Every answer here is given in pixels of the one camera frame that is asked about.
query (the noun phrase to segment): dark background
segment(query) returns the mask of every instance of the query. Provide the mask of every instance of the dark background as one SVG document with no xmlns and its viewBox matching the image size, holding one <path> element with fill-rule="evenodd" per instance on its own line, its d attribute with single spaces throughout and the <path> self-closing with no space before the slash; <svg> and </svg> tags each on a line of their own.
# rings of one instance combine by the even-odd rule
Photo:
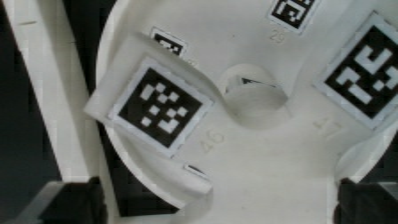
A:
<svg viewBox="0 0 398 224">
<path fill-rule="evenodd" d="M 102 29 L 116 0 L 65 0 L 90 91 Z M 141 185 L 100 126 L 120 212 L 123 216 L 177 212 Z M 398 139 L 363 182 L 398 180 Z M 61 180 L 49 133 L 0 2 L 0 223 L 19 216 L 42 187 Z"/>
</svg>

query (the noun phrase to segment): white curved surface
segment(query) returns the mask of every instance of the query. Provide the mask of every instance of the white curved surface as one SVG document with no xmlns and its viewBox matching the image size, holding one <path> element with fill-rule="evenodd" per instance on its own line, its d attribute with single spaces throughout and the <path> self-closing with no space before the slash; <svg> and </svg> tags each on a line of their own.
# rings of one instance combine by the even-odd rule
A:
<svg viewBox="0 0 398 224">
<path fill-rule="evenodd" d="M 237 125 L 234 120 L 228 118 L 225 118 L 226 120 L 221 119 L 221 114 L 216 114 L 207 118 L 216 121 L 216 124 L 207 128 L 216 129 L 226 134 L 228 141 L 218 146 L 218 151 L 210 154 L 212 156 L 203 155 L 194 149 L 198 149 L 203 136 L 207 136 L 207 128 L 198 128 L 196 136 L 186 145 L 186 148 L 193 150 L 182 150 L 175 161 L 162 160 L 146 150 L 134 148 L 127 138 L 120 136 L 109 127 L 111 140 L 123 161 L 145 185 L 159 196 L 180 208 L 189 205 L 175 216 L 173 223 L 207 223 L 218 221 L 225 223 L 226 220 L 234 220 L 237 223 L 248 221 L 262 223 L 266 218 L 271 222 L 278 221 L 282 223 L 331 223 L 338 193 L 335 168 L 340 157 L 347 151 L 349 153 L 344 158 L 353 157 L 354 154 L 351 153 L 354 151 L 349 149 L 356 144 L 363 144 L 369 147 L 369 150 L 361 151 L 363 159 L 356 161 L 356 165 L 353 164 L 349 167 L 345 165 L 347 160 L 344 159 L 337 168 L 338 178 L 342 177 L 342 173 L 344 176 L 363 177 L 372 169 L 372 164 L 365 167 L 367 161 L 376 160 L 386 151 L 386 144 L 381 143 L 385 141 L 383 136 L 395 133 L 397 127 L 388 127 L 390 124 L 386 124 L 377 132 L 369 130 L 313 88 L 313 80 L 376 9 L 385 13 L 386 18 L 392 19 L 393 25 L 398 27 L 398 18 L 393 16 L 392 10 L 392 4 L 397 3 L 393 1 L 385 3 L 356 0 L 349 2 L 324 1 L 319 9 L 319 14 L 324 17 L 319 17 L 317 21 L 313 21 L 305 36 L 299 38 L 289 33 L 290 38 L 283 45 L 273 42 L 266 44 L 267 52 L 274 52 L 274 58 L 267 57 L 257 44 L 257 49 L 242 49 L 241 46 L 232 45 L 235 42 L 244 44 L 248 35 L 257 35 L 258 32 L 266 32 L 258 36 L 269 35 L 273 29 L 278 27 L 274 24 L 264 25 L 264 31 L 257 30 L 253 33 L 255 26 L 244 26 L 244 23 L 253 21 L 250 18 L 253 12 L 248 13 L 251 10 L 244 10 L 246 7 L 241 3 L 235 1 L 228 2 L 237 7 L 232 9 L 223 7 L 226 1 L 212 2 L 210 5 L 214 7 L 203 2 L 180 2 L 182 12 L 178 11 L 178 16 L 175 15 L 171 20 L 168 20 L 166 15 L 173 11 L 173 3 L 175 1 L 159 3 L 157 1 L 120 0 L 102 40 L 98 82 L 106 75 L 122 44 L 127 41 L 129 33 L 136 30 L 150 34 L 154 26 L 168 27 L 170 30 L 175 30 L 175 35 L 180 33 L 187 37 L 184 39 L 191 40 L 189 42 L 194 42 L 196 46 L 203 46 L 202 49 L 198 49 L 200 47 L 193 48 L 193 52 L 186 54 L 186 59 L 196 58 L 198 68 L 216 83 L 223 79 L 219 75 L 235 64 L 253 63 L 267 67 L 290 95 L 287 108 L 294 117 L 273 130 L 248 130 Z M 200 8 L 205 9 L 202 15 L 196 14 Z M 358 9 L 356 18 L 353 18 L 351 14 L 351 9 L 354 8 Z M 234 41 L 221 43 L 212 41 L 212 35 L 219 35 L 218 38 L 221 39 L 221 37 L 226 37 L 228 32 L 232 34 L 234 28 L 226 27 L 226 33 L 218 29 L 221 24 L 218 24 L 216 15 L 228 20 L 232 19 L 230 14 L 235 16 L 241 15 L 237 18 L 242 18 L 242 20 L 234 21 L 239 22 L 239 25 L 235 25 L 241 26 L 246 34 L 242 36 L 237 35 Z M 189 25 L 189 20 L 182 20 L 182 17 L 187 15 L 193 15 L 194 22 L 191 22 L 196 26 Z M 335 30 L 335 35 L 326 35 L 331 29 Z M 205 33 L 203 39 L 194 37 L 198 33 Z M 257 38 L 250 38 L 251 43 L 264 42 L 264 39 L 260 41 Z M 212 52 L 218 55 L 212 54 L 212 57 L 223 58 L 218 64 L 207 54 L 207 51 L 212 51 L 212 49 L 218 49 Z M 159 164 L 161 161 L 168 165 L 162 167 L 154 166 L 152 164 Z M 159 178 L 164 175 L 162 169 L 177 166 L 182 162 L 202 168 L 214 185 L 209 198 L 193 204 L 193 198 L 187 200 L 182 192 L 171 191 L 173 183 L 168 183 L 168 176 Z"/>
</svg>

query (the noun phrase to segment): white frame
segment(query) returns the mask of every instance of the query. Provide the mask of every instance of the white frame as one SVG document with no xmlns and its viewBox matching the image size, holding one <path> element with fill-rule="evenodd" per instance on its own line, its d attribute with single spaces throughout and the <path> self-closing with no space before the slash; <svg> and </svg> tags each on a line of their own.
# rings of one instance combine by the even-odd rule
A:
<svg viewBox="0 0 398 224">
<path fill-rule="evenodd" d="M 308 12 L 308 17 L 303 21 L 303 25 L 299 27 L 299 29 L 280 19 L 273 16 L 273 12 L 274 12 L 274 9 L 278 7 L 278 3 L 280 3 L 282 0 L 274 0 L 274 3 L 273 3 L 273 7 L 271 7 L 271 11 L 269 11 L 269 19 L 292 31 L 296 32 L 297 34 L 303 34 L 303 31 L 308 27 L 308 24 L 310 24 L 310 20 L 315 16 L 315 10 L 319 8 L 319 5 L 321 5 L 321 1 L 322 0 L 315 0 L 315 4 L 313 4 L 313 8 L 310 9 L 310 12 Z"/>
<path fill-rule="evenodd" d="M 161 34 L 164 37 L 168 37 L 182 46 L 184 46 L 184 49 L 182 49 L 182 54 L 178 55 L 178 57 L 184 58 L 186 56 L 186 53 L 187 53 L 187 50 L 189 50 L 189 44 L 187 42 L 173 36 L 171 33 L 168 33 L 157 26 L 154 27 L 154 30 L 152 30 L 152 38 L 155 38 L 155 35 Z"/>
<path fill-rule="evenodd" d="M 335 58 L 328 69 L 324 71 L 324 75 L 322 75 L 322 79 L 319 82 L 315 82 L 315 86 L 319 88 L 319 90 L 326 93 L 328 97 L 333 99 L 333 101 L 340 104 L 340 106 L 344 107 L 344 109 L 347 110 L 347 112 L 353 114 L 353 116 L 358 118 L 358 120 L 365 123 L 365 125 L 369 126 L 370 129 L 377 129 L 377 127 L 381 126 L 386 117 L 392 115 L 393 110 L 397 108 L 398 105 L 398 94 L 388 104 L 388 106 L 385 107 L 381 113 L 377 114 L 376 118 L 370 119 L 369 116 L 365 115 L 365 113 L 361 112 L 361 110 L 356 108 L 356 106 L 353 105 L 353 103 L 349 102 L 349 100 L 345 99 L 345 97 L 340 95 L 340 93 L 333 90 L 333 88 L 329 87 L 329 85 L 326 85 L 326 80 L 331 76 L 331 73 L 335 72 L 349 53 L 353 52 L 354 47 L 358 46 L 358 43 L 372 29 L 372 27 L 377 27 L 386 36 L 392 38 L 392 41 L 397 43 L 398 45 L 398 32 L 397 32 L 397 28 L 390 25 L 390 23 L 386 22 L 383 16 L 377 14 L 377 12 L 372 13 L 367 22 L 360 28 L 360 30 L 354 33 L 354 37 L 349 40 L 349 43 L 345 44 L 342 51 L 338 53 L 338 57 Z"/>
<path fill-rule="evenodd" d="M 203 105 L 200 107 L 200 110 L 196 112 L 196 115 L 191 119 L 191 122 L 187 123 L 184 131 L 178 135 L 178 138 L 177 138 L 170 148 L 161 144 L 161 142 L 154 139 L 154 137 L 146 134 L 146 132 L 141 131 L 141 129 L 130 124 L 130 122 L 120 116 L 123 106 L 125 106 L 127 101 L 130 99 L 132 93 L 138 89 L 138 86 L 139 86 L 139 83 L 143 81 L 143 78 L 145 78 L 145 75 L 146 75 L 146 72 L 148 72 L 150 68 L 159 72 L 159 74 L 164 76 L 164 78 L 173 82 L 173 84 L 184 89 L 184 91 L 191 94 L 191 96 L 196 98 L 196 100 L 203 103 Z M 127 132 L 130 134 L 134 134 L 143 139 L 143 141 L 155 147 L 157 151 L 168 157 L 173 157 L 177 152 L 178 152 L 178 149 L 180 149 L 180 147 L 186 143 L 186 139 L 187 139 L 187 137 L 189 137 L 189 135 L 194 131 L 196 125 L 200 124 L 200 121 L 205 117 L 205 114 L 209 113 L 212 105 L 214 105 L 214 101 L 209 98 L 209 96 L 205 96 L 203 93 L 200 93 L 200 91 L 189 85 L 186 80 L 173 74 L 168 67 L 164 67 L 161 65 L 159 61 L 154 58 L 146 57 L 146 59 L 141 62 L 139 70 L 134 74 L 132 81 L 129 83 L 123 94 L 118 98 L 114 107 L 111 109 L 109 118 L 114 121 L 114 123 L 123 127 Z"/>
</svg>

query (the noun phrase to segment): black square pattern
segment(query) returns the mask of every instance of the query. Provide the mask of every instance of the black square pattern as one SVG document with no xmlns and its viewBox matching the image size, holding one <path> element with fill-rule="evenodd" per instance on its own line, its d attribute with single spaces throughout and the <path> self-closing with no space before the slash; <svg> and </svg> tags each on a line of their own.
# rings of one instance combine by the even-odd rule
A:
<svg viewBox="0 0 398 224">
<path fill-rule="evenodd" d="M 326 84 L 374 119 L 398 93 L 398 45 L 374 26 Z"/>
<path fill-rule="evenodd" d="M 178 56 L 184 53 L 184 45 L 177 43 L 161 33 L 155 34 L 154 39 L 164 46 L 164 48 L 177 54 Z"/>
<path fill-rule="evenodd" d="M 301 29 L 317 0 L 278 0 L 273 10 L 273 17 L 289 24 L 294 29 Z"/>
<path fill-rule="evenodd" d="M 189 92 L 148 68 L 120 116 L 166 148 L 178 139 L 202 106 Z"/>
</svg>

